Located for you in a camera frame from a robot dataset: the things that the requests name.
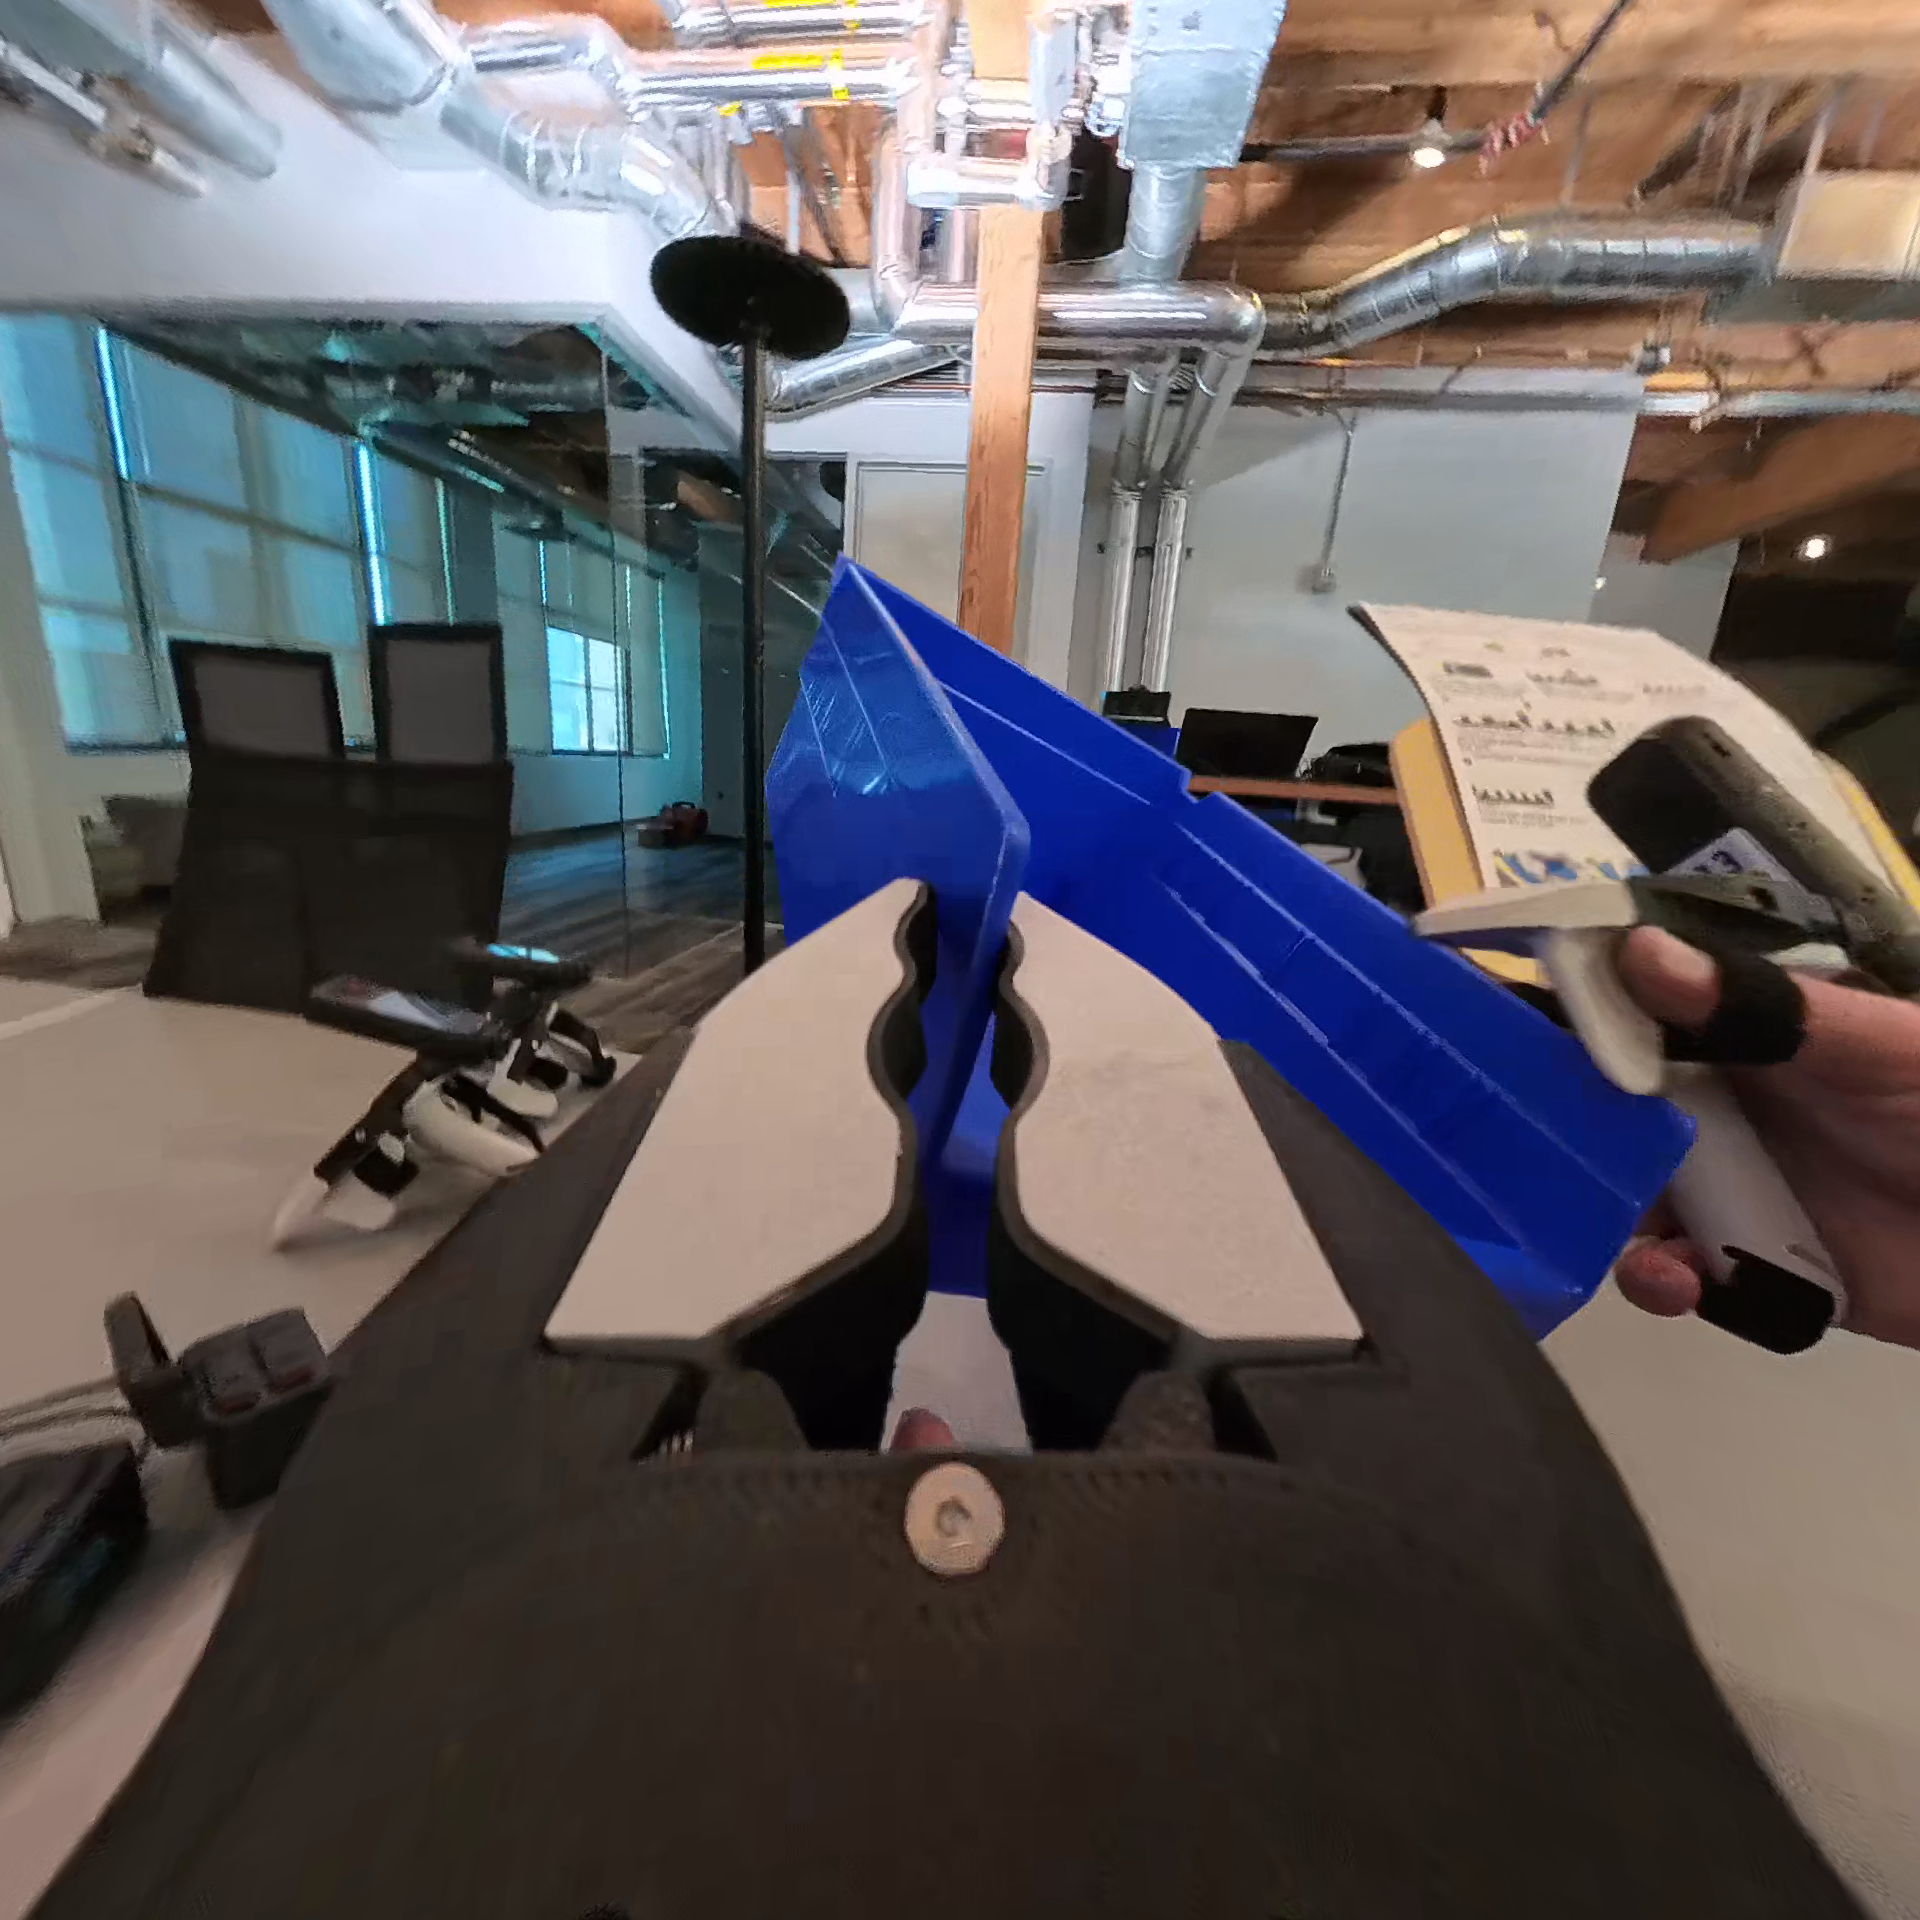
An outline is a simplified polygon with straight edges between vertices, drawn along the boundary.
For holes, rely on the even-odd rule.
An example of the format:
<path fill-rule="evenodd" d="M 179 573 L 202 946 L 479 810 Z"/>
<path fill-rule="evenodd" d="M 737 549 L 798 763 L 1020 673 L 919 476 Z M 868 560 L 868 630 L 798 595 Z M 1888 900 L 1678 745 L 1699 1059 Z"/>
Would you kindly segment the printed instruction sheet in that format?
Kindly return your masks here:
<path fill-rule="evenodd" d="M 1883 877 L 1878 833 L 1833 763 L 1756 693 L 1636 625 L 1353 603 L 1436 729 L 1476 888 L 1623 877 L 1631 847 L 1588 801 L 1603 763 L 1670 719 L 1710 719 Z"/>

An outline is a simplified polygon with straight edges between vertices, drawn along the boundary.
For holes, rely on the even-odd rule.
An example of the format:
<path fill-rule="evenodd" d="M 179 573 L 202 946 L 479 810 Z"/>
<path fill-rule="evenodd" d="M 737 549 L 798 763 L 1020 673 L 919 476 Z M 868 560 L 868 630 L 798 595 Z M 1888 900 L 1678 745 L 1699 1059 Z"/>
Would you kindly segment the blue plastic bin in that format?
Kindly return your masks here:
<path fill-rule="evenodd" d="M 783 938 L 894 877 L 937 903 L 912 1092 L 931 1287 L 985 1288 L 998 946 L 1028 894 L 1251 1044 L 1402 1183 L 1530 1336 L 1601 1287 L 1693 1146 L 1577 1038 L 1185 771 L 839 559 L 763 781 Z"/>

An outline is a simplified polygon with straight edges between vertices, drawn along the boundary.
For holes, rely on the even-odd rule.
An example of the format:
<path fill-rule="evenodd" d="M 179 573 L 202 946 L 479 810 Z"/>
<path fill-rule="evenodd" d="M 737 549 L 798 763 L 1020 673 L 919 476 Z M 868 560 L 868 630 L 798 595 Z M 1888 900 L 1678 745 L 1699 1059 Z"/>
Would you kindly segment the black floor lamp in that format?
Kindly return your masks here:
<path fill-rule="evenodd" d="M 659 248 L 651 287 L 659 311 L 709 350 L 737 352 L 741 481 L 741 943 L 746 977 L 767 958 L 767 796 L 763 796 L 763 601 L 767 601 L 767 371 L 771 359 L 810 363 L 839 350 L 853 313 L 816 261 L 758 230 L 688 236 Z"/>

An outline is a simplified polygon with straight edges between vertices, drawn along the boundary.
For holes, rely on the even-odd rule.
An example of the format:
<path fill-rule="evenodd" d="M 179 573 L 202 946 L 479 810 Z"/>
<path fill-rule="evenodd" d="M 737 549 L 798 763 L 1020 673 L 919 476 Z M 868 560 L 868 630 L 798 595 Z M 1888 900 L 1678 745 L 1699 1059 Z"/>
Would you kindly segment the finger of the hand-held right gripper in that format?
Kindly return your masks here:
<path fill-rule="evenodd" d="M 1542 943 L 1552 933 L 1609 933 L 1640 924 L 1623 877 L 1529 880 L 1423 906 L 1411 931 L 1431 943 Z"/>

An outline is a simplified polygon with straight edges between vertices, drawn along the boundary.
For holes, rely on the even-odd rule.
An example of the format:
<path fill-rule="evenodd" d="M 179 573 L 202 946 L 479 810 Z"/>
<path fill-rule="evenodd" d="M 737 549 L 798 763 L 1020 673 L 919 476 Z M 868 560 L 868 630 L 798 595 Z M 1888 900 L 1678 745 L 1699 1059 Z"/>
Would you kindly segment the black white handheld device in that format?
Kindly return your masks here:
<path fill-rule="evenodd" d="M 593 978 L 583 955 L 460 933 L 446 939 L 450 993 L 336 971 L 299 1016 L 351 1038 L 394 1044 L 409 1063 L 377 1089 L 281 1202 L 270 1244 L 322 1216 L 388 1228 L 429 1163 L 504 1183 L 545 1151 L 564 1089 L 604 1089 L 618 1062 L 567 997 Z"/>

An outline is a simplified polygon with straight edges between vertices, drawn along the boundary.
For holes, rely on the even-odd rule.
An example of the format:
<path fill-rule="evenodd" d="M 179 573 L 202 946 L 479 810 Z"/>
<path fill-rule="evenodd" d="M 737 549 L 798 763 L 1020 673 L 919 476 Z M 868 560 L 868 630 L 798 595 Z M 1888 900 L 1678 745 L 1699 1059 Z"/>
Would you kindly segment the person's right hand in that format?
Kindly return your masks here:
<path fill-rule="evenodd" d="M 1715 958 L 1633 931 L 1616 958 L 1633 1001 L 1686 1032 L 1720 1004 Z M 1805 1038 L 1784 1063 L 1731 1068 L 1756 1137 L 1839 1268 L 1846 1324 L 1917 1350 L 1917 1001 L 1788 971 Z M 1616 1260 L 1620 1293 L 1652 1315 L 1699 1315 L 1708 1258 L 1666 1214 Z"/>

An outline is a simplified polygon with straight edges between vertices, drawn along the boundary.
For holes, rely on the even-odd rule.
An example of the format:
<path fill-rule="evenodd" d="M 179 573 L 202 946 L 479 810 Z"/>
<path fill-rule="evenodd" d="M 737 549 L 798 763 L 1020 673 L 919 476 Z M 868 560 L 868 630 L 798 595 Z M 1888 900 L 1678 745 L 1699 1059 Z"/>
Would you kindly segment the black monitor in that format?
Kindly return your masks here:
<path fill-rule="evenodd" d="M 1320 716 L 1267 709 L 1190 709 L 1176 739 L 1176 763 L 1211 781 L 1293 781 Z"/>

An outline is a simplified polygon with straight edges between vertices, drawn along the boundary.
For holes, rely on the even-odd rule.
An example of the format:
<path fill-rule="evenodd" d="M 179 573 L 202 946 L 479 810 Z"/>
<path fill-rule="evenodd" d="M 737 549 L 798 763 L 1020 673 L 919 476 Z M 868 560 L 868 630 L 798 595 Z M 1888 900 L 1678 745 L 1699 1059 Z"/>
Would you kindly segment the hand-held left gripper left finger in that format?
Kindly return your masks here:
<path fill-rule="evenodd" d="M 937 900 L 890 877 L 692 1032 L 543 1330 L 717 1350 L 890 1246 L 919 1196 Z"/>

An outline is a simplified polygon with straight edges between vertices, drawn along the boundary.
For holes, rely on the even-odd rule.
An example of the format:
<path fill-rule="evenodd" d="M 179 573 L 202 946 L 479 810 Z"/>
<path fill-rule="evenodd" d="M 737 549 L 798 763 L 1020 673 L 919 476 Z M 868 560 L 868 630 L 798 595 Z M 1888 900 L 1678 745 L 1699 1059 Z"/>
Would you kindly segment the silver ceiling ductwork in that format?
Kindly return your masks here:
<path fill-rule="evenodd" d="M 748 199 L 694 158 L 681 120 L 882 108 L 873 211 L 873 306 L 861 350 L 774 350 L 825 363 L 848 395 L 948 364 L 976 347 L 981 290 L 925 277 L 925 211 L 1051 211 L 1066 202 L 1069 133 L 1102 86 L 1057 77 L 1083 60 L 1088 8 L 1045 11 L 1025 81 L 948 81 L 949 2 L 671 2 L 663 51 L 637 51 L 607 18 L 522 15 L 468 30 L 430 2 L 268 2 L 299 70 L 364 136 L 398 155 L 476 164 L 562 211 L 618 211 L 647 239 L 748 240 Z M 1051 354 L 1110 364 L 1201 350 L 1223 409 L 1259 350 L 1317 359 L 1392 338 L 1469 304 L 1648 301 L 1745 287 L 1764 271 L 1764 228 L 1646 228 L 1563 211 L 1436 236 L 1359 277 L 1265 306 L 1251 290 L 1154 277 L 1172 257 L 1176 194 L 1197 169 L 1123 148 L 1131 228 L 1108 277 L 1069 273 L 1039 294 Z"/>

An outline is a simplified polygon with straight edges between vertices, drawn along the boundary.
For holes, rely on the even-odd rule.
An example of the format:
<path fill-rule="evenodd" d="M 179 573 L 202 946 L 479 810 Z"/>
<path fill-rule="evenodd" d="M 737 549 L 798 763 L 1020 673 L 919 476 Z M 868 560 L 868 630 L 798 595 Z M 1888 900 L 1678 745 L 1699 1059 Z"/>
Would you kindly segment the grey desk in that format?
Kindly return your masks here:
<path fill-rule="evenodd" d="M 299 1306 L 339 1343 L 472 1202 L 426 1176 L 398 1228 L 268 1244 L 291 1179 L 398 1055 L 278 1016 L 2 983 L 2 1403 L 110 1374 L 140 1293 L 185 1345 Z M 1748 1737 L 1878 1916 L 1917 1916 L 1917 1356 L 1775 1357 L 1609 1287 L 1548 1336 Z M 206 1650 L 254 1516 L 143 1468 L 152 1539 L 60 1671 L 2 1718 L 2 1916 L 25 1916 Z"/>

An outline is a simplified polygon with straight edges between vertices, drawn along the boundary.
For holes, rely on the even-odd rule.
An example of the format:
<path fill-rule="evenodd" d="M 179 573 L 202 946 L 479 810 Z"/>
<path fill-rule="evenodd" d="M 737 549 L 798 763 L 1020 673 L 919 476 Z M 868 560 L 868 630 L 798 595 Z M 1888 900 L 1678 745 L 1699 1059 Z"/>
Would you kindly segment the wooden post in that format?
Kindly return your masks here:
<path fill-rule="evenodd" d="M 1009 185 L 976 216 L 974 402 L 957 623 L 1013 651 L 1028 484 L 1032 371 L 1045 216 L 1036 188 Z"/>

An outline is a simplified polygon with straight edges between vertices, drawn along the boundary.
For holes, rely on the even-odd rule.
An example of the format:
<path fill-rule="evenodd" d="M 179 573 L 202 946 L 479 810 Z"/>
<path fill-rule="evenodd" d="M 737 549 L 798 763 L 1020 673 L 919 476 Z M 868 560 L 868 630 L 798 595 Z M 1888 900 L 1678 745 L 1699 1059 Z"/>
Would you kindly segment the white vertical pipe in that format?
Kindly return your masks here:
<path fill-rule="evenodd" d="M 1117 484 L 1108 511 L 1104 543 L 1104 586 L 1102 586 L 1102 650 L 1096 650 L 1096 694 L 1117 693 L 1127 683 L 1131 651 L 1131 610 L 1135 591 L 1135 549 L 1140 549 L 1140 484 Z"/>
<path fill-rule="evenodd" d="M 1182 566 L 1190 556 L 1190 489 L 1166 485 L 1160 495 L 1160 525 L 1148 566 L 1148 601 L 1143 620 L 1143 686 L 1148 693 L 1169 693 L 1172 677 L 1172 625 L 1176 601 L 1182 585 Z"/>

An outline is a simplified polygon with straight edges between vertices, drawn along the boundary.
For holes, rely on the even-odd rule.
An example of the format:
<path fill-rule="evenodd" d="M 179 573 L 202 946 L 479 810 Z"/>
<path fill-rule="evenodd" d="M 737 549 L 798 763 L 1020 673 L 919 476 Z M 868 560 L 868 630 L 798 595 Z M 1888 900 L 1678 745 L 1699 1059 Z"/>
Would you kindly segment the black mesh chair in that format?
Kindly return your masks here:
<path fill-rule="evenodd" d="M 344 761 L 351 755 L 339 680 L 328 650 L 169 636 L 168 659 L 191 758 Z"/>
<path fill-rule="evenodd" d="M 380 620 L 365 630 L 372 755 L 388 763 L 509 761 L 505 647 L 497 620 Z"/>
<path fill-rule="evenodd" d="M 202 755 L 143 997 L 296 1016 L 332 977 L 465 1001 L 499 931 L 517 771 Z"/>

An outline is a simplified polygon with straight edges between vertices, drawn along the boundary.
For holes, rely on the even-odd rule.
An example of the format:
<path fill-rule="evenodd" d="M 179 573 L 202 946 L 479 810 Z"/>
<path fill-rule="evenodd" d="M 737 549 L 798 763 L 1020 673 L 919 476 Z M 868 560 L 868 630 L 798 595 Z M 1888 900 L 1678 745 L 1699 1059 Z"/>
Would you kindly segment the black battery charger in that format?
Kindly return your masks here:
<path fill-rule="evenodd" d="M 332 1391 L 329 1356 L 299 1308 L 169 1350 L 140 1297 L 103 1306 L 115 1385 L 156 1449 L 199 1449 L 212 1500 L 250 1507 L 278 1481 Z"/>

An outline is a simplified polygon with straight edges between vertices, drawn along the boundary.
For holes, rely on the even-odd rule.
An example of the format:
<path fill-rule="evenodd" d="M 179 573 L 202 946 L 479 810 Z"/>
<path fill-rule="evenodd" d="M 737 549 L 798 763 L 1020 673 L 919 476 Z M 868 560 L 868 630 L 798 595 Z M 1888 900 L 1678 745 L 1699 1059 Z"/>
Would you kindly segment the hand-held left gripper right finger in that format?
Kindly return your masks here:
<path fill-rule="evenodd" d="M 1169 1345 L 1359 1345 L 1215 1029 L 1049 903 L 1009 920 L 995 1206 L 1023 1260 Z"/>

